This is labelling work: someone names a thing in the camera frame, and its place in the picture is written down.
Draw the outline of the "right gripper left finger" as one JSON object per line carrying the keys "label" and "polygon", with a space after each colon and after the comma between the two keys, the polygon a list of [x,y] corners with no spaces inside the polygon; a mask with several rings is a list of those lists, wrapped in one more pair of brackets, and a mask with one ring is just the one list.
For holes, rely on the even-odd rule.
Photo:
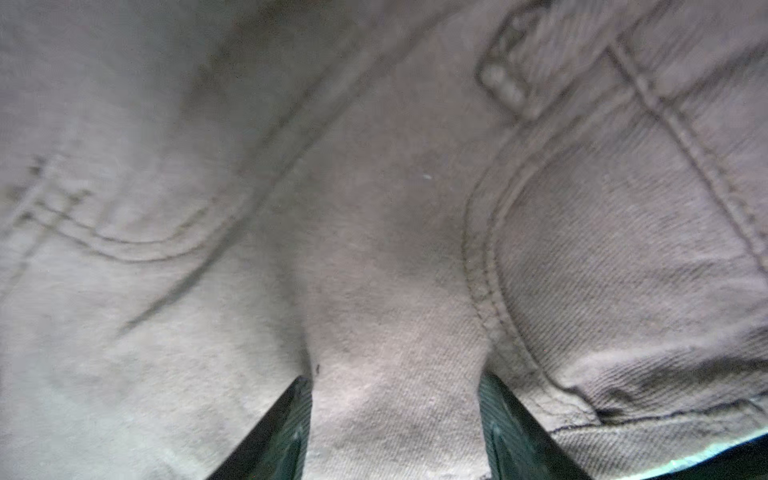
{"label": "right gripper left finger", "polygon": [[210,480],[300,480],[310,436],[312,381],[297,377]]}

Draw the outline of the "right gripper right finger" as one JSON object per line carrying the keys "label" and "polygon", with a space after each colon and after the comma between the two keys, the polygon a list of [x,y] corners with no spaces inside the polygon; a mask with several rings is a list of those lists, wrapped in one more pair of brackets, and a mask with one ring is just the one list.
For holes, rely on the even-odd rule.
{"label": "right gripper right finger", "polygon": [[489,371],[482,374],[478,398],[492,479],[578,480],[589,477],[498,376]]}

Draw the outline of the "brown trousers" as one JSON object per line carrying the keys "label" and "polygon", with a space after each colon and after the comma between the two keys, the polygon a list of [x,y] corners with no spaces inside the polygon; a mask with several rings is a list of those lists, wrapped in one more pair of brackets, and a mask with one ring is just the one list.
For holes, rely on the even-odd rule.
{"label": "brown trousers", "polygon": [[763,1],[5,1],[1,475],[767,462]]}

